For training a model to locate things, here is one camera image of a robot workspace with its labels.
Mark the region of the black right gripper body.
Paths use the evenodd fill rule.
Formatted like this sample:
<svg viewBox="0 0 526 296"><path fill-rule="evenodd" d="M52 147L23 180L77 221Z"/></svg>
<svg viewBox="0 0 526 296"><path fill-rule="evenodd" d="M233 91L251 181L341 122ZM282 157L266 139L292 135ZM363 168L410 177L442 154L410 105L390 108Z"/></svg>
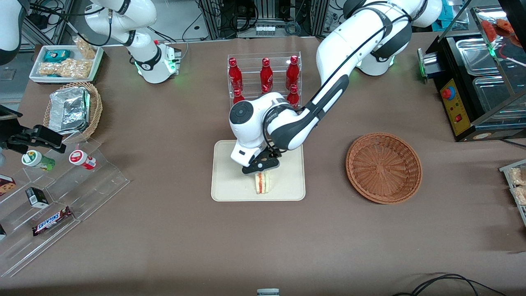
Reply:
<svg viewBox="0 0 526 296"><path fill-rule="evenodd" d="M3 105L0 106L0 142L3 150L14 150L24 154L32 145L32 135L37 125L32 128L20 125L18 119L23 114Z"/></svg>

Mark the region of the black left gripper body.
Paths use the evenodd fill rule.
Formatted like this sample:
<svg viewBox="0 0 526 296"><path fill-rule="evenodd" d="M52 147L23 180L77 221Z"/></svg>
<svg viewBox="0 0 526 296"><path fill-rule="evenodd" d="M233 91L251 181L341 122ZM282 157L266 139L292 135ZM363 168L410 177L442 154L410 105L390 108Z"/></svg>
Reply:
<svg viewBox="0 0 526 296"><path fill-rule="evenodd" d="M249 176L256 173L272 170L280 166L279 158L282 153L278 150L265 148L261 154L255 159L251 160L248 167L242 168L242 174Z"/></svg>

